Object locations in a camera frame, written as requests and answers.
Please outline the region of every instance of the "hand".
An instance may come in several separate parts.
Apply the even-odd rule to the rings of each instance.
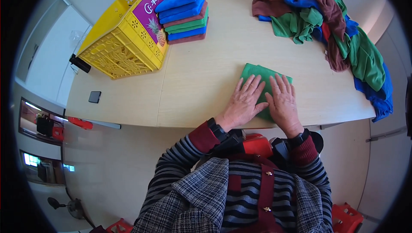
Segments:
[[[234,127],[248,123],[259,112],[269,106],[267,102],[256,105],[260,94],[265,87],[265,82],[260,82],[261,76],[251,75],[242,86],[243,78],[237,82],[236,88],[230,101],[223,112],[215,117],[216,124],[220,125],[225,132],[229,132]]]
[[[270,115],[287,138],[294,138],[304,131],[297,117],[295,87],[289,84],[285,75],[281,78],[276,74],[275,78],[276,80],[272,76],[269,77],[273,97],[265,93]]]

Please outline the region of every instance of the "yellow plastic crate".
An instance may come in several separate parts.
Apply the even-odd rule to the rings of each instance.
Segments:
[[[154,11],[161,2],[116,0],[90,30],[77,57],[112,80],[160,70],[168,49]]]

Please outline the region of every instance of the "red plastic stool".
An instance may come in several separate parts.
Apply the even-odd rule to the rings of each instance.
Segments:
[[[114,223],[113,225],[110,225],[106,231],[109,233],[113,233],[112,228],[116,226],[117,233],[130,233],[130,231],[133,229],[132,225],[129,225],[129,223],[125,222],[123,218],[121,218],[118,222]]]
[[[264,158],[268,158],[273,155],[272,145],[269,143],[267,138],[261,134],[247,135],[246,139],[243,141],[243,147],[245,149],[245,153],[258,154]]]
[[[64,130],[63,127],[53,127],[53,131],[51,133],[52,137],[59,141],[63,141],[64,140],[63,130]]]
[[[332,226],[333,232],[357,233],[362,226],[363,216],[348,203],[345,203],[345,205],[332,205],[332,221],[335,219],[341,222]]]
[[[79,126],[83,129],[92,129],[93,128],[93,124],[91,122],[88,122],[88,121],[83,121],[81,119],[74,118],[74,117],[69,117],[68,120],[69,120],[70,123],[73,123],[76,126]]]

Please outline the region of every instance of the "table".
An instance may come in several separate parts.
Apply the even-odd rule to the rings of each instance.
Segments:
[[[66,115],[118,124],[195,128],[227,104],[245,63],[291,76],[304,126],[375,117],[352,72],[334,72],[317,41],[296,45],[252,16],[252,0],[207,0],[206,39],[171,45],[161,71],[111,80],[92,68],[76,75]],[[101,91],[99,104],[88,102]],[[243,128],[271,128],[254,118]]]

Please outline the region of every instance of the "striped sweater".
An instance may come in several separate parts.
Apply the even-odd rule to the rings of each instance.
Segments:
[[[162,154],[157,162],[154,177],[149,183],[146,199],[137,220],[153,204],[172,191],[172,183],[190,173],[191,168],[208,152],[206,149],[216,144],[217,139],[210,138],[200,137],[195,130]],[[310,155],[313,150],[312,139],[308,138],[301,147],[291,152],[291,158],[296,165],[299,165],[298,176],[319,189],[323,206],[323,220],[332,232],[332,199],[329,181],[319,156],[317,154],[315,157],[313,154]],[[296,232],[297,207],[293,200],[295,180],[291,174],[285,171],[274,170],[274,172],[273,215],[285,232]],[[231,175],[240,175],[241,187],[227,191],[221,232],[243,228],[258,220],[257,202],[260,191],[261,166],[245,161],[231,161],[229,162],[229,178]]]

